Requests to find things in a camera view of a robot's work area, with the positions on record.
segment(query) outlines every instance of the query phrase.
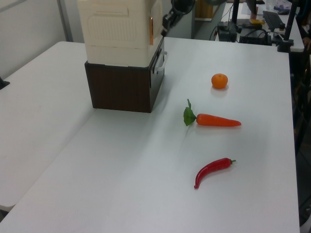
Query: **wall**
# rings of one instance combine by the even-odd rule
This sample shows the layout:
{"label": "wall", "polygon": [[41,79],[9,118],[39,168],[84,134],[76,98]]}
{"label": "wall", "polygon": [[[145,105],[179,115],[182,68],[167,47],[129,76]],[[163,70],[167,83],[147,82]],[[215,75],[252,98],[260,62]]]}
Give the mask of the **wall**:
{"label": "wall", "polygon": [[0,12],[0,76],[5,79],[65,33],[56,0],[26,0]]}
{"label": "wall", "polygon": [[[163,13],[167,14],[172,8],[171,0],[163,1]],[[68,16],[70,31],[74,42],[84,43],[77,0],[61,0],[65,18]],[[167,36],[190,39],[193,34],[194,11],[184,16],[179,23],[172,28]]]}

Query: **red chili pepper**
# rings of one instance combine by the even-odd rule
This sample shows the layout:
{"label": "red chili pepper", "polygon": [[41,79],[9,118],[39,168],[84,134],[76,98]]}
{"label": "red chili pepper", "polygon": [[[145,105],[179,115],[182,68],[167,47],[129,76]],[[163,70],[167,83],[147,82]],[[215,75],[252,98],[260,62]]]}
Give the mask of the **red chili pepper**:
{"label": "red chili pepper", "polygon": [[201,183],[201,180],[208,174],[210,174],[211,172],[214,171],[218,171],[218,170],[222,170],[222,169],[226,169],[228,167],[231,166],[231,164],[233,162],[235,162],[236,160],[231,160],[228,158],[223,158],[223,159],[219,159],[216,160],[210,164],[207,164],[204,168],[202,168],[198,174],[196,175],[195,178],[195,189],[198,189]]}

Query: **orange carrot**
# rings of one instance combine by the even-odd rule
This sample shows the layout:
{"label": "orange carrot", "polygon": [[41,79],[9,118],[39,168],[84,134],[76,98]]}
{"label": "orange carrot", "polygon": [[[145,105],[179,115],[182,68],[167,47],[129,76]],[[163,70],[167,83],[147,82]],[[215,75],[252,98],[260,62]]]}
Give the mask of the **orange carrot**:
{"label": "orange carrot", "polygon": [[195,120],[196,123],[198,123],[199,125],[205,126],[233,127],[241,125],[241,123],[237,120],[230,120],[219,116],[212,116],[208,114],[199,114],[198,116],[195,116],[191,109],[191,103],[188,100],[188,107],[186,107],[184,110],[184,123],[188,126],[192,124]]}
{"label": "orange carrot", "polygon": [[222,118],[219,116],[212,116],[209,114],[199,114],[196,117],[196,123],[199,125],[206,125],[206,126],[239,126],[241,122],[237,120],[230,120],[226,118]]}

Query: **carrot leaves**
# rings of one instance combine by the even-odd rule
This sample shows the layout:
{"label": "carrot leaves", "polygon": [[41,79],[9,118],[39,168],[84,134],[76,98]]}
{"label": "carrot leaves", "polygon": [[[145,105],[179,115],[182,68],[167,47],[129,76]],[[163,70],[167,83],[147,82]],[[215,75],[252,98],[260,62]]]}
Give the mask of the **carrot leaves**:
{"label": "carrot leaves", "polygon": [[188,100],[188,107],[186,107],[184,110],[184,123],[186,124],[186,126],[189,126],[196,120],[196,116],[193,114],[189,99],[187,100]]}

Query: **box handle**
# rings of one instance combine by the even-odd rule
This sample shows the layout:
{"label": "box handle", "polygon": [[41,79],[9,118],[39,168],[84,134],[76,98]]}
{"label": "box handle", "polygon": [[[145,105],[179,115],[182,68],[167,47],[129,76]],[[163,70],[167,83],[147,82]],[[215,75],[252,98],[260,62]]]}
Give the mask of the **box handle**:
{"label": "box handle", "polygon": [[[164,67],[165,67],[165,64],[167,62],[167,57],[168,57],[168,54],[166,51],[161,51],[159,57],[158,57],[158,60],[155,64],[155,69],[154,69],[154,73],[158,72],[158,71],[163,71],[164,70]],[[163,61],[163,65],[161,67],[159,67],[160,65],[160,62],[162,61],[162,59],[164,58],[164,61]]]}

